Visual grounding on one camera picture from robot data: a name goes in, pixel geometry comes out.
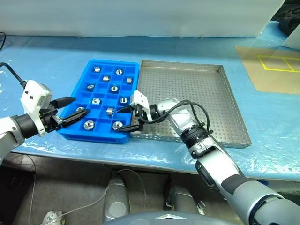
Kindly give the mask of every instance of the metal nut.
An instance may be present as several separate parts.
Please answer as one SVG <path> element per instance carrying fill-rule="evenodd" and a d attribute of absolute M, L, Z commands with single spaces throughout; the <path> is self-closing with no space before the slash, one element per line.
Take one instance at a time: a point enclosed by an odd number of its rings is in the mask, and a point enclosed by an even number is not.
<path fill-rule="evenodd" d="M 95 86 L 94 86 L 93 84 L 91 84 L 91 85 L 87 86 L 87 89 L 88 89 L 88 90 L 93 90 L 94 87 L 95 87 Z"/>
<path fill-rule="evenodd" d="M 80 106 L 76 109 L 76 112 L 81 111 L 81 110 L 85 110 L 85 108 L 83 106 Z"/>
<path fill-rule="evenodd" d="M 126 97 L 122 97 L 122 98 L 120 98 L 120 102 L 122 104 L 126 104 L 128 102 L 128 99 Z"/>
<path fill-rule="evenodd" d="M 86 121 L 83 125 L 84 129 L 86 129 L 86 130 L 92 130 L 94 128 L 94 126 L 95 126 L 95 122 L 92 120 Z"/>
<path fill-rule="evenodd" d="M 126 78 L 126 83 L 132 84 L 132 78 L 131 78 L 131 77 L 127 77 L 127 78 Z"/>
<path fill-rule="evenodd" d="M 109 76 L 103 76 L 103 82 L 109 82 L 110 79 Z"/>
<path fill-rule="evenodd" d="M 95 73 L 100 73 L 100 72 L 101 72 L 101 69 L 100 69 L 99 67 L 95 67 L 95 68 L 94 68 L 94 72 L 95 72 Z"/>
<path fill-rule="evenodd" d="M 107 108 L 106 114 L 107 114 L 108 116 L 113 116 L 113 111 L 114 111 L 113 108 Z"/>
<path fill-rule="evenodd" d="M 117 74 L 117 75 L 122 75 L 122 74 L 123 74 L 123 70 L 117 69 L 117 70 L 116 70 L 116 74 Z"/>
<path fill-rule="evenodd" d="M 119 88 L 116 87 L 116 86 L 112 86 L 112 87 L 111 87 L 111 91 L 112 91 L 112 92 L 116 92 L 116 91 L 118 91 L 118 89 L 119 89 Z"/>
<path fill-rule="evenodd" d="M 116 121 L 116 122 L 114 122 L 114 123 L 112 124 L 113 130 L 117 130 L 117 129 L 119 129 L 119 128 L 122 127 L 122 126 L 123 126 L 123 124 L 122 124 L 120 121 Z"/>
<path fill-rule="evenodd" d="M 100 104 L 100 103 L 101 103 L 101 100 L 100 100 L 98 97 L 93 98 L 92 104 L 98 105 L 98 104 Z"/>

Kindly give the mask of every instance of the blue plastic tray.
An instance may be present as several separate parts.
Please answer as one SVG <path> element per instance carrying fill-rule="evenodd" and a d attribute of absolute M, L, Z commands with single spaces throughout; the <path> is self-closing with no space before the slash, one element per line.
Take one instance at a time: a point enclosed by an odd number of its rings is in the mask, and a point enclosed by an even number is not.
<path fill-rule="evenodd" d="M 95 73 L 95 67 L 99 67 L 101 72 Z M 117 69 L 123 70 L 123 74 L 117 75 Z M 110 77 L 109 82 L 103 81 L 105 75 Z M 129 104 L 130 95 L 137 87 L 138 76 L 139 64 L 135 62 L 90 60 L 72 93 L 72 96 L 76 97 L 77 100 L 67 106 L 61 116 L 71 115 L 80 106 L 91 109 L 91 111 L 81 121 L 59 130 L 59 133 L 63 137 L 73 140 L 126 143 L 129 140 L 129 134 L 115 132 L 112 125 L 116 121 L 122 122 L 123 125 L 130 125 L 132 114 L 116 113 L 116 111 Z M 128 77 L 133 79 L 132 84 L 126 83 Z M 89 85 L 94 85 L 94 89 L 88 90 Z M 112 86 L 117 86 L 119 90 L 116 93 L 111 92 L 110 88 Z M 102 103 L 93 105 L 91 101 L 94 97 L 98 97 Z M 126 97 L 128 103 L 120 103 L 121 97 Z M 107 108 L 114 108 L 112 117 L 107 116 Z M 83 127 L 88 120 L 95 122 L 92 130 L 85 130 Z"/>

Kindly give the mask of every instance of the table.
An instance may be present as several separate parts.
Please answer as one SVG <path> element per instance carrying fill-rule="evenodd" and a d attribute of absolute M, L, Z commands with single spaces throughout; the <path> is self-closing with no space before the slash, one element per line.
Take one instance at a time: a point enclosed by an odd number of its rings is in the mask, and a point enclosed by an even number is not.
<path fill-rule="evenodd" d="M 23 79 L 46 84 L 53 99 L 71 94 L 90 59 L 222 64 L 253 143 L 245 149 L 226 148 L 230 156 L 248 177 L 300 180 L 299 95 L 256 91 L 234 49 L 239 45 L 288 50 L 281 47 L 285 39 L 277 22 L 270 22 L 257 38 L 8 36 L 0 61 Z M 2 68 L 0 117 L 23 113 L 21 94 L 21 86 Z M 14 152 L 196 173 L 187 148 L 176 142 L 79 142 L 52 132 L 26 140 Z"/>

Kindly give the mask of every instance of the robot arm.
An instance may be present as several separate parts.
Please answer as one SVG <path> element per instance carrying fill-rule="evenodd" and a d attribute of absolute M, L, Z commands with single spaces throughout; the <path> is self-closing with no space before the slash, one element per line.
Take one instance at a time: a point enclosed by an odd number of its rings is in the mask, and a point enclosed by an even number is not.
<path fill-rule="evenodd" d="M 227 199 L 241 220 L 247 225 L 293 225 L 298 224 L 300 207 L 262 183 L 244 177 L 226 151 L 198 123 L 188 110 L 175 108 L 180 102 L 174 98 L 148 104 L 147 97 L 135 90 L 130 106 L 118 112 L 135 111 L 140 125 L 123 126 L 120 132 L 141 130 L 144 124 L 168 119 L 196 159 L 195 167 L 210 189 L 219 191 Z"/>
<path fill-rule="evenodd" d="M 57 116 L 58 109 L 69 105 L 76 98 L 61 97 L 51 101 L 52 91 L 44 84 L 33 80 L 24 81 L 8 64 L 0 63 L 0 67 L 2 66 L 6 66 L 24 88 L 21 103 L 25 114 L 0 119 L 0 165 L 12 149 L 24 143 L 25 138 L 44 136 L 46 132 L 67 127 L 81 120 L 90 111 L 81 110 L 67 118 Z"/>

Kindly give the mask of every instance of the perforated metal tray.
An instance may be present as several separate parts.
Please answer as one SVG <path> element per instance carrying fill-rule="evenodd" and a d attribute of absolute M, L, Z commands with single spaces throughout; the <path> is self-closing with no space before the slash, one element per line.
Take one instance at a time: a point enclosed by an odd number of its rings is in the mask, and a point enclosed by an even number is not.
<path fill-rule="evenodd" d="M 222 146 L 245 148 L 252 145 L 222 65 L 143 60 L 137 89 L 148 97 L 150 105 L 165 98 L 198 102 L 207 110 L 210 128 Z M 199 119 L 206 122 L 203 112 L 198 107 L 195 109 Z M 137 124 L 135 117 L 132 124 Z M 131 136 L 181 142 L 166 120 L 147 124 L 142 132 L 134 132 Z"/>

